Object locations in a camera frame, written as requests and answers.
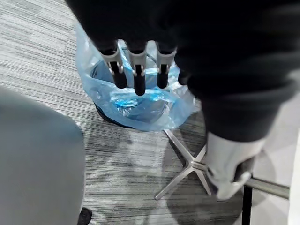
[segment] black cloth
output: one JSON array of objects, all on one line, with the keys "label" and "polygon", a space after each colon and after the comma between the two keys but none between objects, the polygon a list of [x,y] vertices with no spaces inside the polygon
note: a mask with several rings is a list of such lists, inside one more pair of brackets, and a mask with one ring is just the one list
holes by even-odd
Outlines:
[{"label": "black cloth", "polygon": [[207,129],[249,142],[268,133],[297,87],[300,6],[292,0],[67,0],[99,50],[123,39],[177,47]]}]

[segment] blue plastic bag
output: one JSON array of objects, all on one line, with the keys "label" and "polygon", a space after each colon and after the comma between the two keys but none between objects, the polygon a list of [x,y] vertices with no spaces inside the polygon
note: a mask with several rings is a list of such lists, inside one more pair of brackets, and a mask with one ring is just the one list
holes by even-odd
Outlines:
[{"label": "blue plastic bag", "polygon": [[100,53],[80,26],[76,27],[76,66],[83,89],[105,116],[138,130],[152,131],[180,126],[195,111],[195,98],[177,79],[179,69],[170,67],[169,82],[165,89],[157,87],[156,45],[147,45],[146,92],[137,96],[133,88],[133,70],[123,41],[118,45],[122,54],[128,88],[118,89]]}]

